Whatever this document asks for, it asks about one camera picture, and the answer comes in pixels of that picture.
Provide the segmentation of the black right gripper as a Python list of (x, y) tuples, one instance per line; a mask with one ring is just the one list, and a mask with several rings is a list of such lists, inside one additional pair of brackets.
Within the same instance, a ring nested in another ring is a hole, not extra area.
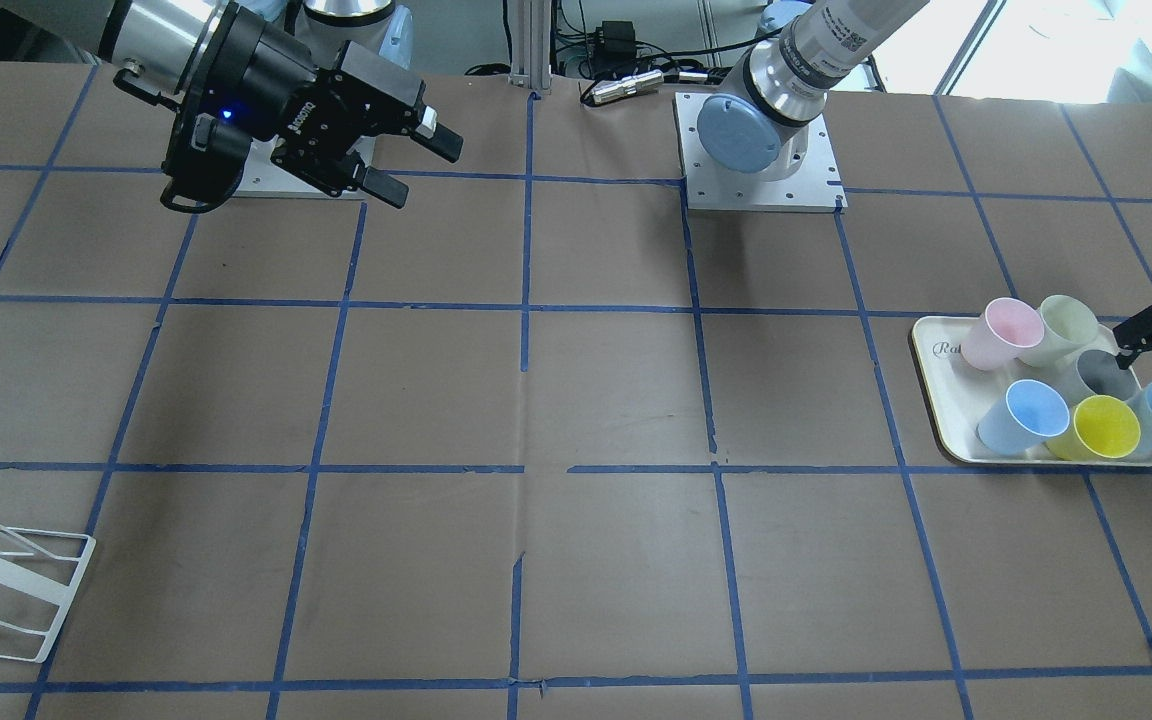
[(355, 41), (340, 46), (332, 65), (317, 67), (311, 51), (283, 29), (253, 12), (227, 10), (174, 124), (182, 115), (207, 113), (252, 142), (282, 137), (275, 161), (291, 156), (325, 165), (321, 181), (308, 181), (329, 195), (348, 188), (404, 209), (410, 187), (370, 167), (355, 146), (365, 136), (404, 136), (457, 162), (465, 138), (435, 126), (425, 88), (414, 71)]

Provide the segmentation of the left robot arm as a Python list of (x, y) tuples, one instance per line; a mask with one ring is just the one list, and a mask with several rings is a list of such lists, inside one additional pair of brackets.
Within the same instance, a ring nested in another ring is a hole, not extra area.
[[(744, 54), (680, 132), (699, 143), (704, 167), (745, 204), (756, 191), (799, 173), (810, 124), (827, 97), (873, 51), (923, 9), (920, 1), (776, 1), (783, 22)], [(1152, 353), (1152, 306), (1114, 328), (1117, 365)]]

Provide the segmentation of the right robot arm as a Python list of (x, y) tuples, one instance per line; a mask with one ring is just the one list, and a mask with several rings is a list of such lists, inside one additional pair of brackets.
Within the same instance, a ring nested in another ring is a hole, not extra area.
[(407, 185), (364, 138), (411, 138), (447, 161), (463, 141), (410, 69), (410, 9), (393, 1), (283, 1), (274, 18), (238, 1), (5, 1), (3, 9), (115, 69), (114, 83), (172, 111), (164, 209), (220, 209), (256, 143), (271, 167), (334, 197), (393, 209)]

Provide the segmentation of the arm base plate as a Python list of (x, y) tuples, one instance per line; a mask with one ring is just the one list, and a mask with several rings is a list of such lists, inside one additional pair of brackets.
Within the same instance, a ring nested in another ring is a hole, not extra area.
[(291, 156), (285, 156), (283, 162), (275, 161), (274, 152), (280, 147), (280, 142), (282, 137), (251, 143), (243, 176), (233, 194), (236, 199), (364, 200), (365, 194), (361, 190), (346, 188), (338, 196), (332, 196), (308, 181), (323, 181), (325, 165), (296, 161)]
[(687, 205), (833, 213), (849, 205), (826, 118), (785, 128), (733, 94), (675, 94)]

